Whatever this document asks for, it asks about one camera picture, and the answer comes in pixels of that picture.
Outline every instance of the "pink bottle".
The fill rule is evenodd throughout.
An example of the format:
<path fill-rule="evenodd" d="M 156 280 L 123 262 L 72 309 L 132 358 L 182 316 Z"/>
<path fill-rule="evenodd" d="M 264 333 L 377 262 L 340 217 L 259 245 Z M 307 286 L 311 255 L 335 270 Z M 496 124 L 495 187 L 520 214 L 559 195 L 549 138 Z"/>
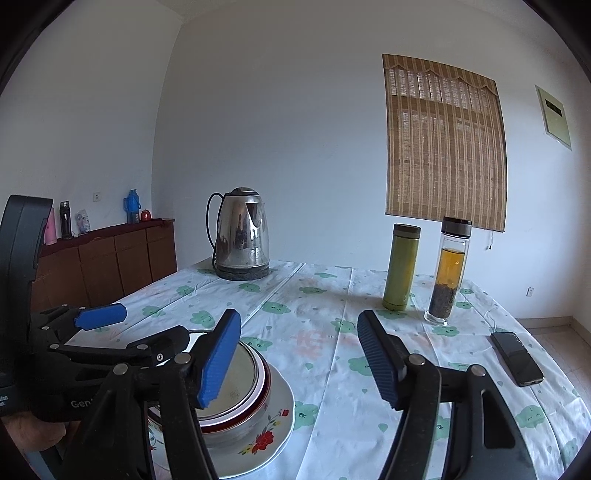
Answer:
<path fill-rule="evenodd" d="M 46 245 L 53 245 L 57 242 L 57 234 L 56 234 L 56 213 L 51 208 L 51 212 L 49 212 L 49 217 L 47 218 L 47 225 L 45 226 L 45 233 L 43 235 L 45 239 Z"/>

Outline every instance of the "floral plate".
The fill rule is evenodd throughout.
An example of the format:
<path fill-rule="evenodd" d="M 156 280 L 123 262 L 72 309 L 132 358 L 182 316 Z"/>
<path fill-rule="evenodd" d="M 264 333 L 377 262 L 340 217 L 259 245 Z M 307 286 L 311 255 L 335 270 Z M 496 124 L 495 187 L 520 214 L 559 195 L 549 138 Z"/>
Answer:
<path fill-rule="evenodd" d="M 294 396 L 277 369 L 271 370 L 271 393 L 267 416 L 238 444 L 209 450 L 220 479 L 250 473 L 273 460 L 294 428 Z M 164 438 L 160 427 L 148 419 L 152 460 L 168 470 Z"/>

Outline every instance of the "electrical box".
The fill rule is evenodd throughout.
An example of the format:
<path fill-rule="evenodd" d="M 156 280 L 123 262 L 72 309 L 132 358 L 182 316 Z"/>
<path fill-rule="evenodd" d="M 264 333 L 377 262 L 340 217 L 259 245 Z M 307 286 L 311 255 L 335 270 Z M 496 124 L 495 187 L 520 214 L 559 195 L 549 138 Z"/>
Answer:
<path fill-rule="evenodd" d="M 536 85 L 546 133 L 570 149 L 569 126 L 566 123 L 564 106 L 556 98 Z"/>

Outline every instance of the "white wall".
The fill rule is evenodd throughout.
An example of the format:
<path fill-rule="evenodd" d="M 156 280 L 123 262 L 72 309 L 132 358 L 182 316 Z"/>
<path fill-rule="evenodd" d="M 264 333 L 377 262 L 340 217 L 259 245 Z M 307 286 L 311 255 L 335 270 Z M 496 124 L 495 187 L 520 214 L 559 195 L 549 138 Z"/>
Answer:
<path fill-rule="evenodd" d="M 130 189 L 151 207 L 156 114 L 180 26 L 153 0 L 76 0 L 46 28 L 0 96 L 0 209 L 14 193 L 53 198 L 56 211 L 69 200 L 72 218 L 84 208 L 96 229 L 125 222 Z"/>
<path fill-rule="evenodd" d="M 385 270 L 392 224 L 403 221 L 423 228 L 417 272 L 432 273 L 440 224 L 384 215 L 381 54 L 403 54 L 497 82 L 506 233 L 487 251 L 489 234 L 475 231 L 467 276 L 515 317 L 573 314 L 591 87 L 550 27 L 524 15 L 555 48 L 454 0 L 253 0 L 185 24 L 164 82 L 152 174 L 154 212 L 177 219 L 179 265 L 210 255 L 209 194 L 249 186 L 266 201 L 273 258 Z M 534 85 L 563 102 L 572 151 L 545 134 Z"/>
<path fill-rule="evenodd" d="M 576 300 L 574 318 L 591 332 L 591 174 L 587 178 L 586 193 L 586 204 L 589 209 L 586 222 L 587 234 L 585 235 L 587 251 L 582 260 L 584 273 Z"/>

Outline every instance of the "blue thermos flask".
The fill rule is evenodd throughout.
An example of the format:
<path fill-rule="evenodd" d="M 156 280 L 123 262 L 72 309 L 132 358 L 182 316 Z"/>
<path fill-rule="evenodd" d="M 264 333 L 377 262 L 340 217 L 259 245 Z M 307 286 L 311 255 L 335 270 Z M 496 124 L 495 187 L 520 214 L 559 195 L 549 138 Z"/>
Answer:
<path fill-rule="evenodd" d="M 127 212 L 127 223 L 139 223 L 139 196 L 135 190 L 130 190 L 129 195 L 123 199 L 123 208 Z"/>

